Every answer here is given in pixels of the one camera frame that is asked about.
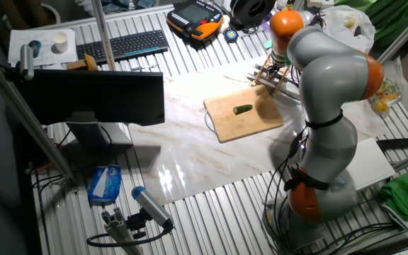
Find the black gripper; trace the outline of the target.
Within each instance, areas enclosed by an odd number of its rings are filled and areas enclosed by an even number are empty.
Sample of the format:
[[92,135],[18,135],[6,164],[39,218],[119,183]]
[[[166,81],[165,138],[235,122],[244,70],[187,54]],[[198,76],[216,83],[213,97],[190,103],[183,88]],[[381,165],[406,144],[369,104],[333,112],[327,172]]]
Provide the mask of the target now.
[[281,69],[282,66],[279,66],[277,64],[271,65],[270,67],[268,67],[267,70],[267,79],[268,80],[272,80],[274,78],[282,78],[283,75],[281,74]]

